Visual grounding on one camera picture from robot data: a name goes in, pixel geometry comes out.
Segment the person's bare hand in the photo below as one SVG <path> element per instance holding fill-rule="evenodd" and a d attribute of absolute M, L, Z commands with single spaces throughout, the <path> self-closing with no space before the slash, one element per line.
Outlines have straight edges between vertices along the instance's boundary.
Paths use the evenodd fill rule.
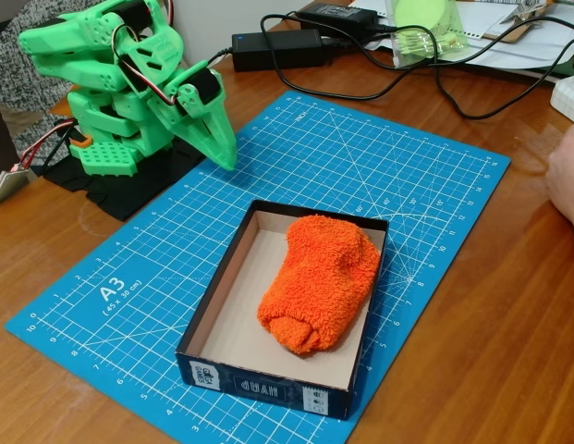
<path fill-rule="evenodd" d="M 552 204 L 574 227 L 574 125 L 550 154 L 545 177 Z"/>

